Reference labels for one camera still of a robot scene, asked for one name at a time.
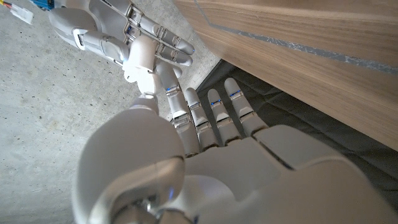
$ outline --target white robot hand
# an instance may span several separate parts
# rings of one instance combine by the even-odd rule
[[[155,56],[181,65],[192,64],[193,46],[146,17],[130,0],[59,0],[49,18],[57,34],[69,44],[123,66],[128,82],[142,78],[141,70],[151,73]],[[140,37],[145,46],[135,44],[133,49],[132,43]],[[160,85],[152,76],[139,84],[145,82]]]
[[[355,165],[296,129],[268,128],[232,78],[224,85],[246,137],[210,90],[219,142],[195,90],[186,102],[168,63],[155,72],[171,124],[145,94],[90,137],[73,184],[77,224],[398,222]]]

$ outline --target blue component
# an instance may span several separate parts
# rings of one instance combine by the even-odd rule
[[[43,10],[51,10],[54,8],[54,0],[32,0],[32,2]]]
[[[215,103],[217,103],[217,102],[220,102],[221,100],[217,100],[216,102],[214,102],[214,103],[211,103],[211,105],[213,105],[213,104],[215,104]]]
[[[233,96],[233,95],[239,93],[240,91],[241,91],[241,90],[238,90],[236,93],[232,93],[230,96]]]
[[[194,224],[198,224],[199,222],[199,215],[195,216],[195,218],[193,218],[193,223]]]
[[[169,194],[169,200],[171,200],[173,198],[173,194],[174,194],[174,188],[171,188],[170,194]]]

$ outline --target wooden surface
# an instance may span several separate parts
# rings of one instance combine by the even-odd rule
[[[197,2],[213,24],[398,66],[398,1]]]
[[[398,151],[397,75],[213,28],[194,1],[174,2],[216,55]]]

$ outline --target wire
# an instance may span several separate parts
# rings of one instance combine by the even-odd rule
[[[3,6],[6,6],[9,9],[12,8],[12,4],[9,2],[5,2],[4,0],[0,0],[0,4],[2,4]]]

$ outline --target concrete floor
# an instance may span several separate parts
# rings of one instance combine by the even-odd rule
[[[73,223],[70,189],[91,133],[139,95],[122,70],[56,36],[47,13],[30,26],[0,7],[0,223]],[[196,88],[219,58],[204,47],[171,2],[134,1],[196,48],[181,86]],[[160,113],[169,106],[159,97]]]

